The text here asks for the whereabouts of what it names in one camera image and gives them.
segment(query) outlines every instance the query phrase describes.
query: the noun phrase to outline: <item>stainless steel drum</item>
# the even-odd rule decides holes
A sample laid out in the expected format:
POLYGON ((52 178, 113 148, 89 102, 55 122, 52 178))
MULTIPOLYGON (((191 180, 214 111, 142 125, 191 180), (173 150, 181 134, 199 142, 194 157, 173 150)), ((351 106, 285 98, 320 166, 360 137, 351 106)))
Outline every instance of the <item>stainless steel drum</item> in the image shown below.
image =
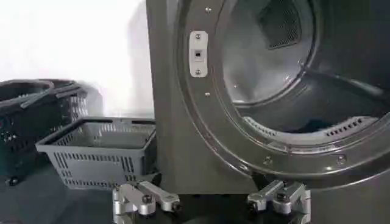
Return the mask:
POLYGON ((159 166, 178 194, 312 192, 313 223, 388 223, 390 2, 148 0, 159 166))

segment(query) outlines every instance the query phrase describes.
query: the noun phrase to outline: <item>gray machine cabinet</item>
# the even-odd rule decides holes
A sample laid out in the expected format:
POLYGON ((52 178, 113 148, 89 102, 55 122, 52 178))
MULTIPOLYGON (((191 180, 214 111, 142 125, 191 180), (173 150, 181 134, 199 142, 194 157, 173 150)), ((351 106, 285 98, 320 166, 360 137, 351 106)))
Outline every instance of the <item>gray machine cabinet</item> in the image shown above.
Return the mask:
MULTIPOLYGON (((214 148, 206 143, 204 135, 196 126, 197 119, 200 118, 192 116, 193 112, 185 103, 189 96, 181 91, 174 60, 175 52, 183 49, 176 49, 174 40, 176 32, 185 27, 178 16, 179 5, 190 1, 146 2, 157 121, 158 164, 163 174, 163 188, 176 194, 246 194, 257 191, 248 173, 226 165, 223 159, 213 152, 214 148)), ((383 145, 386 144, 383 139, 379 141, 383 145)), ((351 175, 341 175, 339 178, 345 181, 345 184, 312 188, 313 223, 388 223, 390 195, 387 190, 390 187, 390 173, 388 167, 384 166, 387 163, 388 157, 384 156, 376 160, 375 165, 364 167, 366 173, 361 170, 359 180, 351 175)))

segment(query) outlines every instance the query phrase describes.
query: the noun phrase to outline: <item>drum vent holes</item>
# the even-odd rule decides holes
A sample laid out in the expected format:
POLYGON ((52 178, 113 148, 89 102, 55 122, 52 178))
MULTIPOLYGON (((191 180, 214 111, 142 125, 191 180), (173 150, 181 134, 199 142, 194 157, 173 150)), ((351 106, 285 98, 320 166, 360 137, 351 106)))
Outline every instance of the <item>drum vent holes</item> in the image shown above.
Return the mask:
POLYGON ((345 125, 343 127, 340 127, 339 129, 336 129, 336 130, 333 130, 331 132, 328 132, 327 133, 327 136, 328 137, 331 137, 331 136, 334 136, 334 135, 338 135, 338 134, 341 134, 345 131, 348 131, 350 130, 351 128, 354 128, 354 127, 357 127, 359 126, 359 124, 362 124, 363 123, 363 120, 362 119, 357 119, 356 121, 353 121, 351 122, 350 124, 348 125, 345 125))

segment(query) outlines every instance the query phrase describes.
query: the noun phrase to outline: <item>stacked baskets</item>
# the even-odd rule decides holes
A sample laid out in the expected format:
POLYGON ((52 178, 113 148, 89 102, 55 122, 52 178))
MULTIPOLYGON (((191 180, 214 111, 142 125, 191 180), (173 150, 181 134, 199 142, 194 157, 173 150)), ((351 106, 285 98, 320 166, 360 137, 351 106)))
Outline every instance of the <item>stacked baskets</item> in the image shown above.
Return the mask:
POLYGON ((68 80, 0 83, 0 176, 8 185, 45 162, 35 143, 84 115, 85 96, 68 80))

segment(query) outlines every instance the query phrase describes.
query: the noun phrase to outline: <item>gray floor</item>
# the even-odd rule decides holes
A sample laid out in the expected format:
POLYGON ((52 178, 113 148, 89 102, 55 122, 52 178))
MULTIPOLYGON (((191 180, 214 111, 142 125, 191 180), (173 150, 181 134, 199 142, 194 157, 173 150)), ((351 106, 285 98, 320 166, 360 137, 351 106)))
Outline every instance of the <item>gray floor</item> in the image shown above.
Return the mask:
POLYGON ((112 223, 107 191, 69 190, 51 166, 15 187, 0 184, 0 224, 112 223))

